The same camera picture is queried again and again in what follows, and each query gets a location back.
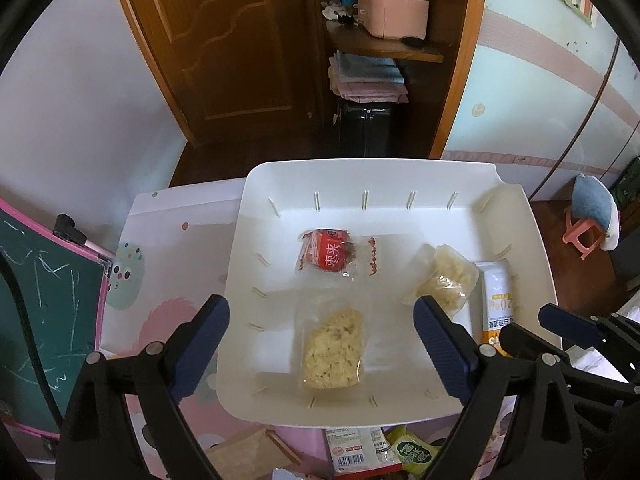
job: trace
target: barcode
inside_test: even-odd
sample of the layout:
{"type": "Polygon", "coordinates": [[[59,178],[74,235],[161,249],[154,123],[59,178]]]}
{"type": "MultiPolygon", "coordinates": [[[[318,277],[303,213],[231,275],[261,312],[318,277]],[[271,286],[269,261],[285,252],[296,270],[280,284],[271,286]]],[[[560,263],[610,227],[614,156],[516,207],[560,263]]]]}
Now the barcode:
{"type": "Polygon", "coordinates": [[[357,455],[345,455],[339,456],[338,465],[354,465],[354,464],[362,464],[364,462],[364,455],[358,453],[357,455]]]}

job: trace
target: door panel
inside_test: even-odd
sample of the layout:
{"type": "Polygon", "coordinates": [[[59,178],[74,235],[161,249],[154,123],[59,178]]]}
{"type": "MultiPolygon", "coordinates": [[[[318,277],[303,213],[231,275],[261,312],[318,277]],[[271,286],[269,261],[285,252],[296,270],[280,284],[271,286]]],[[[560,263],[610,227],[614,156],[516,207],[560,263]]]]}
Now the door panel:
{"type": "Polygon", "coordinates": [[[197,142],[313,131],[302,0],[129,0],[197,142]]]}

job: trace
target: yellow biscuit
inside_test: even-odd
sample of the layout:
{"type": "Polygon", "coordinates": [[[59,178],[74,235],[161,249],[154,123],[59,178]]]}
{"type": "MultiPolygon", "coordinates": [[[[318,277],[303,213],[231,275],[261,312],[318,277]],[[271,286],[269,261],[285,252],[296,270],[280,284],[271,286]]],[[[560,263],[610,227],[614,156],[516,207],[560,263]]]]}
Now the yellow biscuit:
{"type": "Polygon", "coordinates": [[[306,344],[306,386],[324,390],[357,384],[363,350],[362,314],[352,308],[331,314],[306,344]]]}

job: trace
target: wooden door frame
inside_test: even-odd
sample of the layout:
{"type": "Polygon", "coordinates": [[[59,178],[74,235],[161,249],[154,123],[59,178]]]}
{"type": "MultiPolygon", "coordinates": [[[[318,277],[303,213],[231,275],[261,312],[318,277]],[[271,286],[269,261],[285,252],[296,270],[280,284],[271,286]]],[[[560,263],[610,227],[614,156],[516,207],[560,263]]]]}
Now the wooden door frame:
{"type": "Polygon", "coordinates": [[[466,80],[471,70],[471,62],[474,59],[482,13],[484,12],[484,0],[466,0],[465,22],[460,37],[458,58],[451,76],[451,83],[447,91],[447,97],[440,115],[440,121],[436,129],[436,135],[431,145],[429,158],[440,158],[449,139],[449,134],[456,119],[462,94],[465,91],[466,80]]]}
{"type": "MultiPolygon", "coordinates": [[[[314,96],[316,98],[316,113],[318,117],[314,121],[318,125],[318,128],[322,128],[322,123],[324,122],[324,115],[326,110],[326,103],[324,99],[324,92],[322,91],[322,57],[324,56],[324,32],[322,31],[322,23],[320,18],[322,17],[320,13],[320,0],[303,0],[303,6],[305,10],[305,16],[308,24],[308,35],[311,44],[311,52],[312,52],[312,62],[314,65],[314,96]]],[[[156,60],[153,51],[147,41],[145,33],[140,26],[140,21],[138,16],[136,15],[135,10],[131,4],[130,0],[120,0],[120,5],[122,6],[122,10],[124,15],[129,23],[129,27],[131,32],[133,33],[133,37],[138,44],[140,52],[142,53],[142,57],[146,62],[146,65],[151,70],[151,73],[156,80],[156,84],[158,85],[164,99],[166,100],[169,109],[174,114],[175,120],[180,126],[182,133],[186,137],[186,139],[194,146],[199,147],[202,143],[195,137],[191,128],[189,127],[189,123],[187,118],[182,113],[182,109],[178,104],[173,92],[171,91],[166,79],[164,78],[164,74],[162,74],[162,70],[160,69],[160,65],[158,64],[158,60],[156,60]]]]}

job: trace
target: screw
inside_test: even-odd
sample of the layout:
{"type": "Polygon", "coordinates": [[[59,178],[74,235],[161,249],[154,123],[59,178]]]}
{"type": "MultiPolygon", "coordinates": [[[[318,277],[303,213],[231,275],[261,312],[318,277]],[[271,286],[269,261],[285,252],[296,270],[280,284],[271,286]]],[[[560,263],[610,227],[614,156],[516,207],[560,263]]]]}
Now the screw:
{"type": "Polygon", "coordinates": [[[162,348],[164,348],[164,345],[161,342],[153,341],[146,346],[145,351],[149,355],[158,355],[162,348]]]}
{"type": "Polygon", "coordinates": [[[493,357],[496,353],[495,347],[487,343],[480,345],[479,350],[484,357],[493,357]]]}
{"type": "Polygon", "coordinates": [[[100,352],[91,352],[85,359],[85,361],[90,365],[95,365],[99,360],[102,354],[100,352]]]}
{"type": "Polygon", "coordinates": [[[556,364],[556,358],[553,357],[551,354],[548,354],[545,352],[542,354],[542,362],[545,365],[553,366],[554,364],[556,364]]]}

